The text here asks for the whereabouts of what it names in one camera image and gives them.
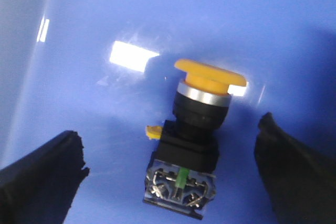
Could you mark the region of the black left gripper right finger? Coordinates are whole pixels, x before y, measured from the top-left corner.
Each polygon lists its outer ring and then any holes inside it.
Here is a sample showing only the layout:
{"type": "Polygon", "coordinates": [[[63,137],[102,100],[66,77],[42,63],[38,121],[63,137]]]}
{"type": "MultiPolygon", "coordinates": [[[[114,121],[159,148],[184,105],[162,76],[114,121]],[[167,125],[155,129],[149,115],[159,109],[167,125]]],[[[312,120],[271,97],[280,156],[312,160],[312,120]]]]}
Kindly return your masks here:
{"type": "Polygon", "coordinates": [[[335,223],[335,160],[286,133],[270,112],[254,158],[278,223],[335,223]]]}

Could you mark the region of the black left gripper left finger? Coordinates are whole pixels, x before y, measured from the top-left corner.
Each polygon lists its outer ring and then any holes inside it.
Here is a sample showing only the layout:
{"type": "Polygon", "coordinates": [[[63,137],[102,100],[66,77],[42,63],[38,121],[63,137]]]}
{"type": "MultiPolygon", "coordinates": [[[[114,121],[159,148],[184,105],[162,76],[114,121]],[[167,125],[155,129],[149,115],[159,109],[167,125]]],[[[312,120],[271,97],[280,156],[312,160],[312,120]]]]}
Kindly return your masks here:
{"type": "Polygon", "coordinates": [[[1,223],[64,223],[85,164],[81,137],[64,131],[1,169],[1,223]]]}

